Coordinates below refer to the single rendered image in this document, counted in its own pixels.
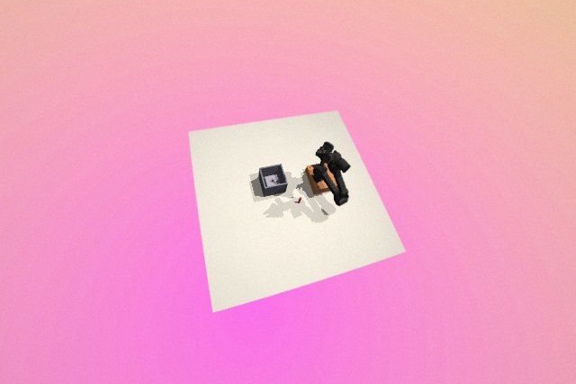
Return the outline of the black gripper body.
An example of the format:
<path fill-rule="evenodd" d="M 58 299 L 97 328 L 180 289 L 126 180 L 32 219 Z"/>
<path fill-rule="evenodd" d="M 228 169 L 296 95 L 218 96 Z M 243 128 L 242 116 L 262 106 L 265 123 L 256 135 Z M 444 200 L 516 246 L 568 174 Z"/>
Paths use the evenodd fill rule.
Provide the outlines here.
<path fill-rule="evenodd" d="M 330 152 L 333 151 L 334 145 L 332 145 L 331 143 L 329 143 L 329 142 L 327 142 L 327 141 L 324 142 L 324 145 L 327 146 L 327 147 L 329 147 L 329 148 L 330 148 L 330 151 L 329 151 L 329 154 L 323 154 L 323 155 L 322 155 L 320 164 L 318 164 L 318 165 L 320 165 L 320 166 L 323 168 L 322 173 L 315 168 L 315 171 L 317 171 L 319 174 L 324 174 L 324 173 L 325 173 L 326 168 L 324 167 L 324 164 L 329 164 L 329 163 L 334 164 L 334 162 L 337 160 L 336 154 L 335 154 L 335 153 L 330 153 Z"/>

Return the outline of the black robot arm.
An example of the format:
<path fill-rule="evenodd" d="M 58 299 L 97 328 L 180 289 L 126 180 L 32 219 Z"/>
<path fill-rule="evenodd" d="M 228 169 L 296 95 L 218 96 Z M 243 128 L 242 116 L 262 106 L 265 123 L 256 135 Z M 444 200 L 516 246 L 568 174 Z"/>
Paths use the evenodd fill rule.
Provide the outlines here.
<path fill-rule="evenodd" d="M 347 170 L 351 167 L 351 165 L 345 160 L 345 158 L 344 159 L 342 158 L 342 156 L 339 152 L 337 152 L 335 150 L 333 153 L 335 153 L 337 156 L 337 160 L 334 162 L 334 164 L 329 163 L 328 167 L 326 167 L 326 165 L 324 164 L 324 167 L 326 168 L 324 174 L 319 174 L 317 171 L 315 171 L 315 168 L 313 168 L 313 176 L 312 177 L 316 183 L 321 182 L 321 181 L 325 182 L 325 184 L 328 186 L 328 188 L 331 190 L 331 192 L 334 195 L 335 203 L 340 207 L 340 206 L 348 203 L 348 199 L 349 199 L 349 195 L 348 195 L 349 190 L 346 187 L 346 184 L 345 184 L 345 181 L 344 181 L 343 176 L 341 174 L 341 171 L 343 173 L 346 173 Z M 328 175 L 328 169 L 334 175 L 337 186 L 334 184 L 334 182 L 332 181 L 332 179 Z"/>

